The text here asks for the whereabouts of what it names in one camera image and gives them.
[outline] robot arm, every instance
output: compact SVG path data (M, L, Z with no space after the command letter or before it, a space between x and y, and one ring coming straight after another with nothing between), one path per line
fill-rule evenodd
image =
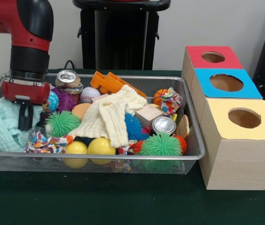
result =
M10 76L2 84L3 95L21 104L19 128L28 130L32 125L32 105L43 104L50 93L49 84L43 83L53 35L49 1L0 0L0 33L9 33L12 38Z

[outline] mint green cloth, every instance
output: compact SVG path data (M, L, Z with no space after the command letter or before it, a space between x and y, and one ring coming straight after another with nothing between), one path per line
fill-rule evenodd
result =
M40 120L41 106L34 106L32 128ZM19 124L20 105L4 98L0 99L0 151L24 152L30 140L29 131L20 131Z

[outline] metal basket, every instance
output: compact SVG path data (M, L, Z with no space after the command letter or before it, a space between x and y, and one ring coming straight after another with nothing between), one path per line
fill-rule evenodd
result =
M92 75L79 75L84 87L90 85ZM178 110L177 123L186 114L189 118L190 134L187 138L188 150L184 156L123 156L123 155L71 155L43 153L10 153L0 152L0 171L19 172L85 172L85 173L167 173L187 174L194 163L205 155L205 147L201 131L196 119L194 106L186 82L179 77L153 76L119 76L138 88L153 102L153 95L159 89L173 87L183 96L184 109ZM4 76L0 77L0 87ZM54 83L56 74L48 74L45 81ZM73 163L87 160L85 166L73 169L64 164L63 159L70 158ZM108 165L98 165L90 159L109 160Z

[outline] green spiky ball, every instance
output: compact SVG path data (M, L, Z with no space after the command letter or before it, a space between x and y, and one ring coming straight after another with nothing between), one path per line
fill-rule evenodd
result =
M179 140L169 136L167 133L158 133L149 137L142 145L139 155L141 156L181 156L181 145ZM150 173L169 173L178 160L142 160L142 167Z
M46 119L46 123L51 125L51 135L53 137L63 137L70 131L76 129L80 125L80 120L71 112L62 111L61 113L53 112L53 114Z

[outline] cream knit cloth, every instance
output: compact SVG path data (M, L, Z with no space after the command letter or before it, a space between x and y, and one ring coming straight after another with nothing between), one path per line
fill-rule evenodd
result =
M125 113L132 115L147 105L147 100L124 85L120 91L95 101L85 113L78 128L69 135L110 140L111 147L128 145Z

